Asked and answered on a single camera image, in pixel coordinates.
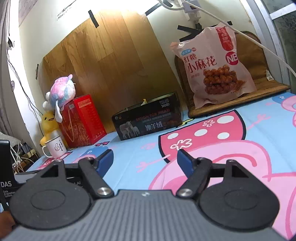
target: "snack bag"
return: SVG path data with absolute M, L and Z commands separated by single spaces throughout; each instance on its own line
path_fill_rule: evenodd
M 205 28 L 195 38 L 170 47 L 184 62 L 195 108 L 256 90 L 251 74 L 237 57 L 234 31 L 224 24 Z

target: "white cable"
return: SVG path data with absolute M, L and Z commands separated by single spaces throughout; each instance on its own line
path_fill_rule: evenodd
M 12 156 L 13 160 L 15 161 L 15 166 L 16 166 L 17 172 L 19 173 L 18 168 L 17 168 L 17 161 L 15 160 L 15 157 L 13 156 L 11 150 L 10 150 L 10 153 L 11 153 L 11 156 Z
M 22 168 L 22 164 L 21 164 L 22 159 L 21 159 L 20 156 L 18 155 L 18 152 L 19 152 L 19 150 L 20 150 L 20 143 L 18 143 L 17 146 L 18 146 L 17 153 L 16 153 L 15 150 L 12 148 L 12 146 L 10 146 L 10 149 L 13 150 L 13 152 L 14 152 L 15 155 L 17 156 L 17 160 L 15 160 L 15 157 L 14 157 L 14 155 L 13 155 L 13 153 L 12 153 L 11 151 L 10 151 L 10 153 L 11 153 L 11 155 L 12 155 L 14 161 L 15 161 L 15 164 L 16 164 L 16 168 L 17 168 L 17 170 L 18 170 L 18 159 L 19 159 L 19 161 L 20 161 L 20 168 L 21 168 L 21 170 L 24 172 L 24 170 L 23 170 L 23 168 Z
M 164 3 L 163 3 L 163 1 L 162 0 L 158 0 L 159 1 L 159 3 L 161 4 L 161 5 L 163 5 L 166 9 L 169 9 L 169 10 L 173 10 L 173 11 L 179 11 L 179 10 L 184 10 L 184 7 L 169 7 L 169 6 L 167 6 L 167 5 L 165 5 Z
M 21 159 L 26 159 L 26 160 L 29 160 L 30 162 L 34 163 L 31 159 L 26 158 L 26 157 L 21 157 Z
M 181 8 L 172 8 L 172 7 L 168 7 L 167 5 L 165 5 L 165 4 L 163 3 L 162 0 L 158 0 L 158 1 L 159 1 L 159 3 L 160 3 L 161 5 L 163 5 L 166 9 L 169 9 L 169 10 L 183 10 L 183 9 L 184 9 L 184 7 L 181 7 Z M 259 46 L 260 48 L 265 49 L 266 51 L 270 52 L 270 53 L 271 53 L 272 55 L 274 55 L 279 61 L 283 62 L 284 65 L 285 65 L 285 66 L 286 66 L 286 67 L 292 72 L 292 74 L 296 77 L 296 73 L 295 73 L 295 71 L 292 69 L 292 67 L 289 66 L 289 65 L 288 65 L 284 60 L 282 60 L 280 57 L 278 57 L 274 52 L 272 52 L 271 50 L 269 50 L 268 48 L 266 48 L 264 45 L 258 43 L 256 40 L 252 39 L 251 37 L 245 35 L 244 33 L 240 32 L 240 31 L 238 31 L 238 30 L 236 30 L 235 28 L 231 27 L 227 22 L 225 22 L 225 21 L 223 21 L 222 19 L 216 17 L 215 15 L 211 14 L 210 12 L 208 12 L 208 11 L 206 11 L 206 10 L 200 8 L 199 6 L 196 6 L 196 5 L 194 5 L 194 4 L 190 3 L 190 2 L 186 2 L 186 3 L 189 4 L 190 6 L 195 7 L 195 8 L 198 9 L 199 11 L 202 11 L 202 12 L 204 12 L 205 14 L 208 14 L 209 16 L 211 16 L 211 17 L 217 19 L 217 20 L 220 21 L 221 23 L 224 23 L 227 27 L 229 27 L 230 29 L 232 29 L 234 32 L 236 32 L 236 33 L 238 33 L 238 34 L 244 36 L 245 38 L 249 39 L 251 42 L 253 42 L 253 43 L 256 44 L 257 46 Z

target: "electrical cord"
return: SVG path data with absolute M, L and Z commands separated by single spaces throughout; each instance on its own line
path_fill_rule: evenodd
M 163 3 L 162 0 L 158 0 L 158 1 L 159 1 L 159 3 L 160 3 L 162 6 L 164 6 L 166 9 L 173 10 L 173 11 L 176 11 L 176 10 L 184 10 L 184 7 L 172 8 L 172 7 L 169 7 L 169 6 L 165 5 L 165 4 Z M 253 43 L 256 44 L 257 46 L 259 46 L 260 48 L 262 48 L 262 49 L 264 49 L 264 50 L 270 52 L 270 53 L 271 53 L 273 56 L 275 56 L 279 61 L 283 62 L 284 65 L 285 65 L 285 66 L 291 71 L 291 73 L 296 77 L 296 73 L 295 73 L 295 71 L 292 69 L 292 67 L 289 66 L 289 65 L 288 65 L 284 60 L 282 60 L 280 57 L 278 57 L 274 52 L 272 52 L 271 50 L 269 50 L 268 48 L 266 48 L 264 45 L 258 43 L 256 40 L 252 39 L 251 37 L 245 35 L 244 33 L 240 32 L 240 31 L 238 31 L 238 30 L 236 30 L 235 28 L 231 27 L 227 22 L 225 22 L 225 21 L 223 21 L 222 19 L 216 17 L 215 15 L 211 14 L 210 12 L 208 12 L 208 11 L 206 11 L 206 10 L 200 8 L 199 6 L 196 6 L 196 5 L 194 5 L 194 4 L 190 3 L 190 2 L 187 2 L 187 1 L 186 1 L 186 3 L 189 4 L 190 6 L 196 8 L 197 10 L 202 11 L 202 12 L 204 12 L 205 14 L 207 14 L 207 15 L 209 15 L 209 16 L 215 18 L 215 19 L 217 19 L 218 21 L 220 21 L 221 23 L 225 24 L 227 27 L 229 27 L 230 29 L 232 29 L 234 32 L 236 32 L 236 33 L 238 33 L 238 34 L 244 36 L 245 38 L 249 39 L 251 42 L 253 42 Z
M 15 158 L 14 158 L 14 156 L 13 156 L 13 153 L 10 151 L 10 153 L 11 153 L 11 155 L 12 155 L 12 157 L 13 157 L 13 159 L 14 159 L 14 161 L 15 161 L 15 165 L 16 165 L 16 169 L 17 169 L 17 172 L 19 172 L 18 171 L 18 161 L 20 162 L 20 168 L 21 168 L 21 170 L 24 172 L 24 170 L 23 170 L 23 168 L 22 168 L 22 164 L 21 164 L 21 162 L 22 162 L 22 159 L 21 159 L 21 157 L 19 156 L 19 150 L 20 150 L 20 143 L 18 143 L 18 150 L 17 150 L 17 152 L 15 152 L 15 150 L 12 148 L 12 146 L 10 146 L 10 149 L 14 152 L 14 154 L 16 155 L 16 157 L 17 157 L 17 159 L 15 160 Z
M 10 153 L 11 153 L 11 156 L 12 156 L 14 162 L 15 162 L 16 172 L 19 173 L 18 168 L 17 168 L 17 161 L 15 160 L 15 157 L 14 157 L 13 153 L 11 151 L 10 151 Z
M 30 162 L 32 162 L 32 163 L 34 164 L 34 162 L 33 162 L 31 159 L 29 159 L 29 158 L 26 158 L 26 157 L 21 157 L 21 159 L 28 160 L 28 161 L 30 161 Z
M 8 36 L 10 36 L 10 5 L 11 0 L 8 1 Z
M 7 48 L 7 61 L 8 61 L 8 63 L 9 63 L 9 65 L 10 65 L 12 71 L 14 72 L 15 76 L 17 77 L 18 82 L 20 83 L 20 86 L 21 86 L 21 88 L 22 88 L 22 90 L 23 90 L 23 92 L 24 92 L 24 94 L 25 94 L 25 96 L 26 96 L 26 98 L 27 98 L 27 100 L 28 100 L 28 106 L 29 106 L 29 109 L 30 109 L 30 107 L 31 107 L 30 110 L 33 112 L 33 114 L 34 114 L 34 116 L 35 116 L 35 118 L 36 118 L 36 120 L 37 120 L 37 122 L 38 122 L 39 129 L 40 129 L 42 135 L 44 136 L 44 134 L 43 134 L 43 132 L 42 132 L 42 129 L 41 129 L 41 126 L 40 126 L 39 119 L 38 119 L 38 117 L 37 117 L 37 114 L 38 114 L 38 115 L 39 115 L 39 113 L 40 113 L 41 115 L 43 115 L 43 114 L 42 114 L 42 112 L 41 112 L 41 111 L 40 111 L 40 110 L 39 110 L 39 109 L 38 109 L 38 108 L 32 103 L 32 101 L 30 100 L 29 96 L 28 96 L 27 93 L 25 92 L 25 90 L 24 90 L 24 88 L 23 88 L 23 86 L 22 86 L 22 82 L 21 82 L 21 80 L 20 80 L 20 77 L 19 77 L 17 71 L 15 70 L 13 64 L 10 62 L 9 54 L 8 54 L 8 48 Z

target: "plush toy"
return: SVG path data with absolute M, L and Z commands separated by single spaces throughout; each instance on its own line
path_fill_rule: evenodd
M 46 93 L 47 101 L 42 105 L 45 111 L 55 110 L 55 118 L 59 123 L 63 121 L 60 111 L 63 111 L 64 105 L 75 97 L 72 77 L 73 75 L 69 75 L 68 77 L 60 77 L 55 80 L 50 92 Z
M 45 146 L 45 142 L 58 135 L 61 135 L 65 147 L 68 148 L 68 144 L 61 133 L 59 124 L 57 123 L 52 111 L 46 111 L 41 117 L 41 127 L 44 131 L 44 137 L 40 140 L 41 146 Z

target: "white mug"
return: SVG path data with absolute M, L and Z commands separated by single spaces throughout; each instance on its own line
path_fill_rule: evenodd
M 48 148 L 50 154 L 52 156 L 48 156 L 44 152 L 44 147 Z M 61 136 L 57 136 L 55 138 L 50 139 L 49 141 L 45 142 L 45 146 L 42 147 L 42 151 L 44 155 L 47 157 L 52 157 L 52 158 L 59 158 L 60 156 L 64 155 L 67 152 L 67 149 L 65 148 L 65 145 L 61 139 Z

